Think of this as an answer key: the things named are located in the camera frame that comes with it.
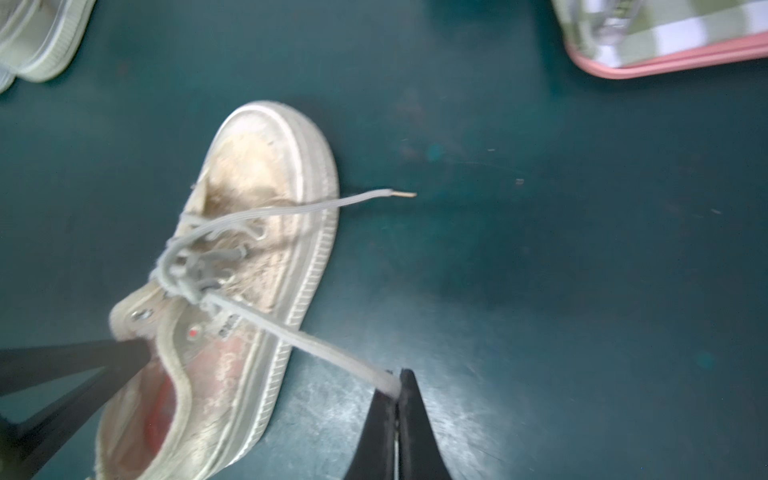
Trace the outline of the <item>red insole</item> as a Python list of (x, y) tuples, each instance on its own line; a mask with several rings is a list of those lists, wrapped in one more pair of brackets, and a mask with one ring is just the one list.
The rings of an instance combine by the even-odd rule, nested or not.
[(162, 377), (159, 388), (145, 416), (143, 440), (152, 456), (160, 451), (176, 410), (176, 393), (168, 375)]

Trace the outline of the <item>beige sneaker with red insole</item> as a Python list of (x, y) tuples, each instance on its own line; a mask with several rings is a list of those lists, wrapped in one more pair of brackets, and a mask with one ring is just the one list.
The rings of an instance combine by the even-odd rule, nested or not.
[[(341, 197), (325, 137), (294, 108), (258, 101), (230, 114), (148, 282), (110, 312), (113, 337), (146, 341), (151, 358), (103, 411), (96, 477), (207, 479), (240, 460), (295, 349), (397, 397), (397, 377), (301, 329), (341, 208), (385, 196)], [(152, 456), (144, 420), (164, 375), (176, 410)]]

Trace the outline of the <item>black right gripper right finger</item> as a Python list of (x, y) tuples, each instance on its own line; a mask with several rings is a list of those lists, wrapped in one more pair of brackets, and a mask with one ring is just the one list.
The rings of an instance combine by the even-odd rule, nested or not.
[(397, 402), (398, 478), (452, 480), (440, 454), (414, 372), (403, 369), (400, 380), (402, 389)]

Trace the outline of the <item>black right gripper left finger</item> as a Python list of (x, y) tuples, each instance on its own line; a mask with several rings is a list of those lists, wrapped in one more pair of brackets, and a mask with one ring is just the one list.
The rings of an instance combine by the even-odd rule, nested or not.
[(376, 390), (345, 480), (393, 480), (397, 403)]

